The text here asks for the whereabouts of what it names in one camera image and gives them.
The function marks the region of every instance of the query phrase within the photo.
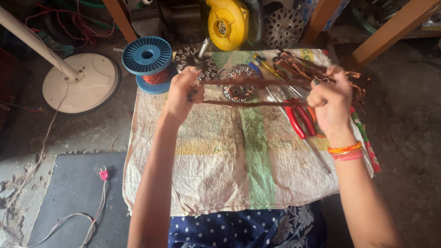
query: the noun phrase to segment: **yellow blower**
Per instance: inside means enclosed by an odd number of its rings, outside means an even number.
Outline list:
[[[237,0],[206,0],[211,7],[208,32],[213,43],[221,50],[239,50],[248,36],[249,13]]]

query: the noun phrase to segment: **electrical plug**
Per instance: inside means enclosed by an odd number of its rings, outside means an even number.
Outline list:
[[[100,177],[101,180],[107,181],[107,179],[109,178],[109,170],[107,169],[106,166],[104,166],[104,170],[100,169]]]

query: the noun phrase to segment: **blue patterned cloth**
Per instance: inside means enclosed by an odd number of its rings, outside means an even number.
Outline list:
[[[318,202],[172,217],[168,243],[169,248],[324,248],[326,223]]]

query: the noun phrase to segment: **dark nail polish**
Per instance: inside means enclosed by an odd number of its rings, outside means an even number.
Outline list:
[[[319,81],[318,79],[314,79],[314,80],[312,80],[312,83],[313,83],[315,86],[317,86],[317,85],[320,84],[320,81]]]

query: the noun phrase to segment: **red-handled pliers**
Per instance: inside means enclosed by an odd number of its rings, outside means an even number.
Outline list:
[[[289,95],[289,92],[285,90],[283,87],[281,88],[282,92],[284,93],[284,102],[293,102],[297,103],[299,102],[296,98],[291,98]],[[301,139],[306,139],[306,133],[300,126],[299,122],[297,121],[297,118],[295,117],[295,112],[300,116],[303,123],[306,125],[306,129],[308,130],[308,134],[310,136],[315,136],[317,133],[315,131],[314,125],[312,123],[312,120],[309,118],[308,114],[306,114],[306,111],[299,106],[296,107],[284,107],[286,110],[286,114],[288,115],[289,122],[291,123],[291,126],[294,128],[295,132]]]

